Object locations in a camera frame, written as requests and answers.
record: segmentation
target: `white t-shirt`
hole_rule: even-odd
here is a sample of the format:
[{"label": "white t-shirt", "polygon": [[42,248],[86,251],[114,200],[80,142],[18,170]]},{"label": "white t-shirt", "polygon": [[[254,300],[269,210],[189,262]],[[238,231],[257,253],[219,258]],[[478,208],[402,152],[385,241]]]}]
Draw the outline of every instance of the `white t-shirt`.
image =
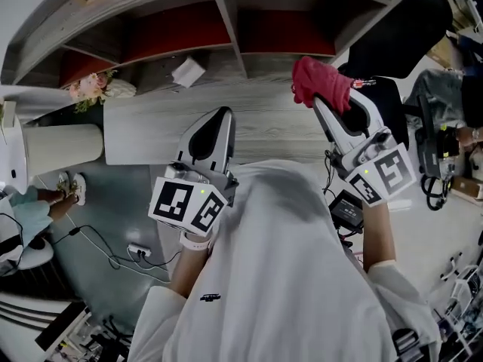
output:
[{"label": "white t-shirt", "polygon": [[366,280],[348,259],[314,173],[289,161],[234,172],[235,204],[189,298],[151,288],[128,361],[392,361],[381,303],[437,352],[431,311],[395,263]]}]

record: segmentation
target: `power strip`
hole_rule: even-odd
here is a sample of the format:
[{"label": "power strip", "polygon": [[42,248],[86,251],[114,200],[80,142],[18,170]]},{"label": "power strip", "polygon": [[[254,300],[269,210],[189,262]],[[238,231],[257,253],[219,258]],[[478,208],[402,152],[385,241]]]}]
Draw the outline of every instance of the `power strip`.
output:
[{"label": "power strip", "polygon": [[150,257],[151,256],[151,250],[146,247],[141,247],[140,245],[130,243],[128,245],[128,251],[138,254],[139,252],[144,253],[144,257]]}]

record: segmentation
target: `shirt logo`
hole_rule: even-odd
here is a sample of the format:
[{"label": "shirt logo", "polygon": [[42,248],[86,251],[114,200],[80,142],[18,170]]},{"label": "shirt logo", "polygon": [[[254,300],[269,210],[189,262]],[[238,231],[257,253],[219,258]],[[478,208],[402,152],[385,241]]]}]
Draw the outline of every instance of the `shirt logo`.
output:
[{"label": "shirt logo", "polygon": [[191,225],[203,232],[207,232],[211,227],[211,223],[217,218],[223,208],[223,202],[212,192],[202,208],[196,214],[195,218],[191,222]]},{"label": "shirt logo", "polygon": [[183,221],[192,190],[191,185],[166,181],[153,213],[160,217]]},{"label": "shirt logo", "polygon": [[411,175],[401,154],[399,154],[399,150],[395,150],[375,161],[374,165],[390,195],[411,181]]},{"label": "shirt logo", "polygon": [[380,196],[377,192],[372,189],[372,186],[370,186],[360,174],[356,174],[354,178],[350,180],[350,183],[368,204],[373,204],[380,200]]},{"label": "shirt logo", "polygon": [[207,293],[199,299],[204,300],[205,302],[213,302],[214,300],[218,300],[220,298],[221,296],[218,293]]}]

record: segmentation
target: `gray floor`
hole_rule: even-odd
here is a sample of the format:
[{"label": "gray floor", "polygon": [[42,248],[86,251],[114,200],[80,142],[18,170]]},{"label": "gray floor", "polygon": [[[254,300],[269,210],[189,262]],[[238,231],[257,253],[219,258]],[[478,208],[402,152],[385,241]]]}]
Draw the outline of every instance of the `gray floor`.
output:
[{"label": "gray floor", "polygon": [[[73,115],[67,108],[38,120],[39,124],[96,123],[102,125],[102,108],[93,108],[85,115]],[[127,245],[131,242],[149,247],[153,251],[152,262],[163,261],[155,221],[147,216],[151,198],[149,167],[108,166],[104,156],[95,162],[67,168],[72,177],[82,173],[87,180],[87,202],[83,207],[74,206],[69,216],[77,225],[90,224],[106,239],[116,255],[128,257]],[[41,176],[49,189],[55,189],[58,172]],[[35,184],[43,184],[36,179]],[[74,228],[64,217],[52,224],[53,240],[61,238]],[[89,238],[105,248],[95,232],[82,229]],[[114,270],[108,259],[80,233],[68,237],[55,246],[55,254],[63,266],[74,291],[83,298],[97,318],[113,314],[125,325],[133,326],[142,308],[148,289],[158,281],[121,268]],[[135,264],[123,262],[138,271]],[[151,275],[166,280],[166,274],[158,269]]]}]

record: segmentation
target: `wooden shelf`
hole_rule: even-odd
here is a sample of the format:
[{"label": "wooden shelf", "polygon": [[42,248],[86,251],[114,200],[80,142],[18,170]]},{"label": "wooden shelf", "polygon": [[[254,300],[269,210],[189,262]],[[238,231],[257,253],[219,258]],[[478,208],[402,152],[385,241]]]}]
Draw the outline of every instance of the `wooden shelf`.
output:
[{"label": "wooden shelf", "polygon": [[102,72],[113,67],[115,67],[114,63],[77,51],[66,51],[60,62],[59,87],[78,81],[92,72]]},{"label": "wooden shelf", "polygon": [[306,11],[240,11],[238,36],[242,54],[335,55],[334,41]]},{"label": "wooden shelf", "polygon": [[128,24],[122,63],[229,45],[231,41],[217,4],[201,2],[141,17]]}]

